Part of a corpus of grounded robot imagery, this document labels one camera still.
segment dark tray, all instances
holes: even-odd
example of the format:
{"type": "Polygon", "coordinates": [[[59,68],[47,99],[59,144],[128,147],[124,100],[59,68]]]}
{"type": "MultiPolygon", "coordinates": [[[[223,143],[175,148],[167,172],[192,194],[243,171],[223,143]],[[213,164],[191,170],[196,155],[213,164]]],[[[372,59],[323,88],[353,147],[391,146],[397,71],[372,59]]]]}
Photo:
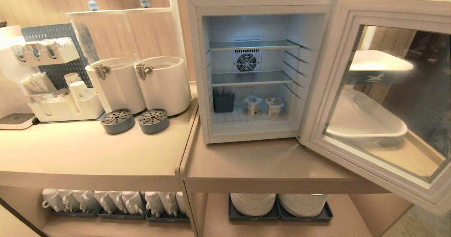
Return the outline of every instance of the dark tray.
{"type": "Polygon", "coordinates": [[[90,213],[83,213],[82,210],[76,210],[75,212],[56,212],[55,210],[51,210],[50,213],[56,216],[64,216],[64,217],[76,217],[76,218],[95,218],[97,217],[97,211],[99,208],[102,208],[100,205],[97,209],[93,210],[90,213]]]}
{"type": "Polygon", "coordinates": [[[146,213],[146,219],[150,222],[190,222],[190,218],[187,216],[182,215],[182,213],[178,213],[179,216],[175,217],[174,215],[168,215],[167,213],[163,212],[163,214],[160,215],[159,218],[155,217],[155,215],[152,214],[150,210],[146,213]]]}
{"type": "Polygon", "coordinates": [[[297,217],[289,212],[287,212],[283,206],[279,203],[279,199],[277,198],[277,207],[279,207],[280,211],[280,219],[283,221],[301,221],[301,222],[329,222],[334,215],[332,214],[332,211],[329,207],[329,204],[326,202],[324,207],[322,207],[321,213],[316,217],[297,217]]]}
{"type": "Polygon", "coordinates": [[[232,199],[229,194],[229,219],[233,221],[278,221],[280,217],[279,209],[277,208],[276,203],[265,216],[246,216],[241,214],[235,207],[233,206],[232,199]]]}
{"type": "Polygon", "coordinates": [[[144,211],[142,215],[130,215],[124,214],[121,210],[115,210],[113,214],[108,214],[102,206],[97,210],[97,215],[101,218],[114,218],[114,219],[145,219],[146,218],[147,209],[144,211]]]}

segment stack of plates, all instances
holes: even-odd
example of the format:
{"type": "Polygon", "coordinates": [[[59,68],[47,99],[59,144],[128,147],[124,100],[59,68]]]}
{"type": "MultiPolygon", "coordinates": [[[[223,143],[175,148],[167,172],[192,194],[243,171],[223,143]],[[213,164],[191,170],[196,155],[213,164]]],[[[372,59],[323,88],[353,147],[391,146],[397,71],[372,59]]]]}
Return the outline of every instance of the stack of plates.
{"type": "Polygon", "coordinates": [[[230,194],[233,206],[241,214],[246,216],[264,216],[268,214],[274,202],[276,194],[230,194]]]}
{"type": "Polygon", "coordinates": [[[316,217],[326,203],[327,194],[278,194],[280,205],[297,217],[316,217]]]}

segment gray pegboard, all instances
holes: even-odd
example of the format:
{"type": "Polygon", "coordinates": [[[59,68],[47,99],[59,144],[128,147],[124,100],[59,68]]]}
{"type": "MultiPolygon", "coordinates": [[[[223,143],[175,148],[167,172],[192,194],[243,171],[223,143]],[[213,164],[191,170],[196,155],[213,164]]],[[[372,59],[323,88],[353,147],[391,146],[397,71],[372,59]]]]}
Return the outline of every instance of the gray pegboard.
{"type": "Polygon", "coordinates": [[[50,80],[55,84],[56,89],[67,88],[64,75],[71,72],[77,72],[86,85],[92,87],[92,83],[85,70],[88,62],[75,36],[71,23],[22,28],[22,35],[27,42],[49,38],[71,37],[80,54],[80,58],[65,64],[39,66],[39,70],[47,73],[50,80]]]}

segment glass door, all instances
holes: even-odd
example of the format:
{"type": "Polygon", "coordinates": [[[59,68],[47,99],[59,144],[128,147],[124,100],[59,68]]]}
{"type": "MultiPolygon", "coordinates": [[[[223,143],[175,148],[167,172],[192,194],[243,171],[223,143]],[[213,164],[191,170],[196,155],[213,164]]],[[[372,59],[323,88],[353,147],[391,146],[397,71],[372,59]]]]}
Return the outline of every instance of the glass door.
{"type": "Polygon", "coordinates": [[[451,0],[339,0],[301,143],[451,210],[451,0]]]}

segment blue knob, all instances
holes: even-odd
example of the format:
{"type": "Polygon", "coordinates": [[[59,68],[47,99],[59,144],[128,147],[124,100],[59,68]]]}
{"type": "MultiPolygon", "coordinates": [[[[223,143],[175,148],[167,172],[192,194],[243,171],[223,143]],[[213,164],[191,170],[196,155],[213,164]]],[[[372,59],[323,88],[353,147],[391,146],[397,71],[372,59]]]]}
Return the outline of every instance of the blue knob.
{"type": "Polygon", "coordinates": [[[149,0],[140,0],[141,6],[144,8],[150,7],[150,1],[149,0]]]}
{"type": "Polygon", "coordinates": [[[97,11],[99,9],[99,4],[95,2],[94,0],[91,0],[87,3],[87,6],[91,11],[97,11]]]}

